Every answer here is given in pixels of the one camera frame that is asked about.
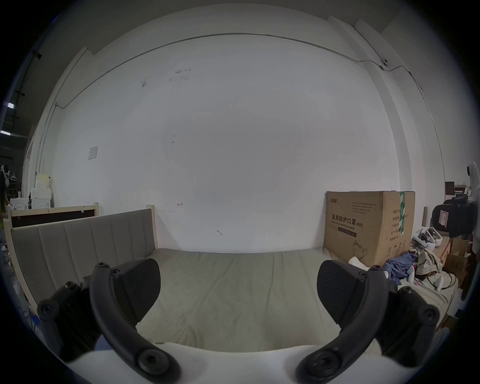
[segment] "beige bed sheet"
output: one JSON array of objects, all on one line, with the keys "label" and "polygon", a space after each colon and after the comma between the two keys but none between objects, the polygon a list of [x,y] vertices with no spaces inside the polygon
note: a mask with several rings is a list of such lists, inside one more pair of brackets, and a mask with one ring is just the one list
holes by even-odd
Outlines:
[{"label": "beige bed sheet", "polygon": [[[340,330],[317,295],[324,249],[221,254],[156,250],[158,300],[137,325],[153,343],[225,352],[325,345]],[[369,353],[379,354],[378,345]]]}]

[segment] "upholstered headboard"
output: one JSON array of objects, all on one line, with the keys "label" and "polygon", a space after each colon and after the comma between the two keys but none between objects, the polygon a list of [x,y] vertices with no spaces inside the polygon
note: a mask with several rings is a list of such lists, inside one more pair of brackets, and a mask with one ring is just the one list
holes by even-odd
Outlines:
[{"label": "upholstered headboard", "polygon": [[143,209],[11,229],[15,271],[31,305],[36,309],[67,281],[79,284],[99,262],[116,266],[149,256],[156,245],[152,217]]}]

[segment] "wooden post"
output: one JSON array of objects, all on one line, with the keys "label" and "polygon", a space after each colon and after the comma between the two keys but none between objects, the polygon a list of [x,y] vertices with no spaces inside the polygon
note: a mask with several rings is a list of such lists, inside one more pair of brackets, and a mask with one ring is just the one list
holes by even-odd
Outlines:
[{"label": "wooden post", "polygon": [[427,226],[427,214],[428,214],[428,207],[423,207],[423,217],[421,219],[421,226]]},{"label": "wooden post", "polygon": [[155,206],[148,204],[147,208],[149,208],[152,211],[153,240],[155,242],[155,249],[158,249],[158,243],[156,241],[156,228],[155,228]]},{"label": "wooden post", "polygon": [[36,302],[33,298],[30,289],[28,288],[27,282],[24,278],[20,265],[18,264],[17,254],[15,253],[15,248],[13,246],[13,239],[12,239],[12,222],[10,220],[4,219],[3,220],[3,228],[5,230],[5,239],[7,240],[8,246],[8,253],[10,254],[10,258],[12,260],[13,268],[15,269],[15,274],[17,275],[18,281],[20,282],[20,286],[27,297],[30,306],[32,307],[32,311],[36,314]]}]

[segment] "wooden bed frame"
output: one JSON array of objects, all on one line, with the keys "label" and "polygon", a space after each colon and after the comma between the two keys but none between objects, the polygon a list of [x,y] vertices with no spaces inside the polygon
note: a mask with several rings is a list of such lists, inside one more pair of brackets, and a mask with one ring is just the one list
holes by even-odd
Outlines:
[{"label": "wooden bed frame", "polygon": [[[152,225],[153,225],[153,234],[155,249],[158,248],[158,243],[156,239],[156,228],[155,228],[155,206],[147,205],[148,209],[152,211]],[[10,259],[12,260],[13,268],[15,274],[20,282],[22,291],[24,292],[33,314],[36,314],[37,302],[33,298],[30,289],[26,283],[25,277],[22,273],[20,265],[18,263],[17,255],[15,253],[15,247],[13,245],[12,239],[12,229],[17,227],[40,227],[48,225],[49,223],[54,223],[57,221],[66,221],[66,220],[81,220],[87,217],[100,216],[99,204],[94,203],[94,205],[81,205],[74,207],[59,207],[59,208],[45,208],[45,209],[25,209],[25,210],[12,210],[10,207],[7,211],[8,218],[3,219],[3,228],[5,231],[5,239],[7,241],[8,252]]]}]

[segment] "green tape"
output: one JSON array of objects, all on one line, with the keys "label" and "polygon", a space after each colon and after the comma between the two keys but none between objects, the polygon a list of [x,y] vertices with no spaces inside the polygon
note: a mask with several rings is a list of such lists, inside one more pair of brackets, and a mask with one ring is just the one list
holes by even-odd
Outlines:
[{"label": "green tape", "polygon": [[400,224],[398,232],[403,236],[405,233],[405,192],[400,192]]}]

